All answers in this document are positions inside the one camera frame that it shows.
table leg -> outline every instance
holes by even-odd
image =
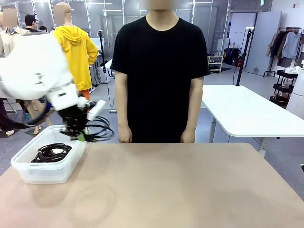
[[[268,137],[264,137],[262,138],[261,144],[260,144],[260,148],[258,149],[258,152],[263,156],[263,158],[266,155],[266,149],[269,143],[269,138]]]
[[[211,122],[211,128],[210,128],[209,143],[213,143],[214,132],[215,132],[215,126],[216,125],[217,125],[217,120],[213,117],[212,122]]]

short sleeve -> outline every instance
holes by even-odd
[[[126,28],[123,26],[117,34],[111,69],[128,74],[128,45]]]
[[[192,59],[190,67],[191,79],[207,76],[209,72],[209,63],[207,58],[207,46],[203,32],[197,27],[193,33]]]

clear plastic box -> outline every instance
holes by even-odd
[[[54,125],[43,130],[26,146],[24,146],[10,161],[19,172],[21,178],[28,184],[60,184],[67,181],[79,159],[86,143],[71,141],[70,137],[61,134],[62,125]],[[42,146],[64,143],[72,147],[68,155],[54,163],[30,163]]]

gray shirt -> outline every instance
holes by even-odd
[[[289,32],[287,34],[286,42],[283,47],[282,57],[296,58],[299,49],[300,39],[300,32],[298,34],[295,34],[294,32]]]

gray door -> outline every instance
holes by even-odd
[[[281,11],[261,12],[257,14],[246,72],[263,75],[268,70],[270,56],[266,56],[266,53],[274,34],[279,29],[281,15]]]

